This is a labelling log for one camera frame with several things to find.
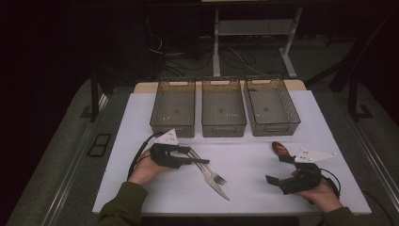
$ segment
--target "sleeve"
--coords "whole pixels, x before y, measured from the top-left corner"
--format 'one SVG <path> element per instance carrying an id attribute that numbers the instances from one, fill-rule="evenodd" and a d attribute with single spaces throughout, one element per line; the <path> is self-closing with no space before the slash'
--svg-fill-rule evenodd
<path id="1" fill-rule="evenodd" d="M 322 214 L 326 226 L 360 226 L 360 220 L 349 210 L 342 207 L 334 211 Z"/>
<path id="2" fill-rule="evenodd" d="M 147 194 L 144 187 L 124 182 L 117 196 L 100 211 L 99 225 L 139 225 L 141 207 Z"/>

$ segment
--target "plastic tray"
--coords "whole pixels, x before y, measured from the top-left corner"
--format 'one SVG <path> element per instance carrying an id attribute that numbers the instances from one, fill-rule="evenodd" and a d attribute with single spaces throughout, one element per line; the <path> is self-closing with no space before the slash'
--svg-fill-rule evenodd
<path id="1" fill-rule="evenodd" d="M 283 80 L 247 76 L 244 95 L 253 136 L 290 136 L 300 124 Z"/>
<path id="2" fill-rule="evenodd" d="M 194 137 L 195 78 L 161 78 L 150 126 L 154 133 L 176 130 L 177 137 Z"/>
<path id="3" fill-rule="evenodd" d="M 242 137 L 247 119 L 238 77 L 202 78 L 202 135 Z"/>

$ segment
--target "dark background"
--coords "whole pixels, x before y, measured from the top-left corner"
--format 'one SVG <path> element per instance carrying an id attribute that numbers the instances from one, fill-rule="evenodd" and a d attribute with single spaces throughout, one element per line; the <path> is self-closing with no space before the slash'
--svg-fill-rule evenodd
<path id="1" fill-rule="evenodd" d="M 115 86 L 152 80 L 157 73 L 157 59 L 147 49 L 149 34 L 144 32 L 144 14 L 88 16 L 68 1 L 6 0 L 1 4 L 0 224 L 3 225 L 73 95 L 90 78 L 93 69 L 99 74 L 103 90 L 112 92 Z M 317 34 L 356 37 L 358 31 L 353 28 L 358 27 L 359 21 L 372 17 L 374 12 L 371 8 L 355 12 L 347 7 L 304 8 L 297 35 L 299 38 Z M 213 29 L 213 14 L 209 12 L 176 16 L 158 11 L 156 15 L 162 23 L 154 30 L 168 38 L 170 48 L 182 48 L 192 55 L 198 53 L 197 35 Z M 176 23 L 182 18 L 189 20 L 185 20 L 185 24 Z M 399 76 L 394 71 L 399 62 L 398 22 L 396 12 L 371 45 L 356 73 L 362 74 L 364 84 L 399 124 L 399 102 L 395 99 Z M 200 30 L 186 29 L 193 24 Z"/>

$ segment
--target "knife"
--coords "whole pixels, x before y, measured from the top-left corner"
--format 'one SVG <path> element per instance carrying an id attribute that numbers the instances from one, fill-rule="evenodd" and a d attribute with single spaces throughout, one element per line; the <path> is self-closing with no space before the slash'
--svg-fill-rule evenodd
<path id="1" fill-rule="evenodd" d="M 194 157 L 193 155 L 191 155 L 191 153 L 188 153 L 187 155 L 190 157 Z M 229 201 L 230 200 L 229 197 L 226 195 L 226 193 L 224 193 L 222 188 L 220 188 L 220 186 L 214 181 L 214 179 L 212 179 L 211 174 L 200 163 L 196 163 L 196 165 L 197 167 L 199 167 L 200 171 L 202 172 L 205 182 L 211 188 L 213 188 L 214 191 L 217 192 L 217 194 L 219 194 L 221 197 Z"/>

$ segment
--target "person's left hand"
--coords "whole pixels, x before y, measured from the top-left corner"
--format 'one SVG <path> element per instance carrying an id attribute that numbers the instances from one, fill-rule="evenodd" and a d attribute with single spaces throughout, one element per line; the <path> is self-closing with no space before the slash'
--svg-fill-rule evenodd
<path id="1" fill-rule="evenodd" d="M 172 170 L 172 168 L 159 166 L 150 157 L 150 150 L 145 151 L 139 158 L 133 171 L 129 177 L 128 182 L 138 185 L 145 185 L 159 173 Z"/>

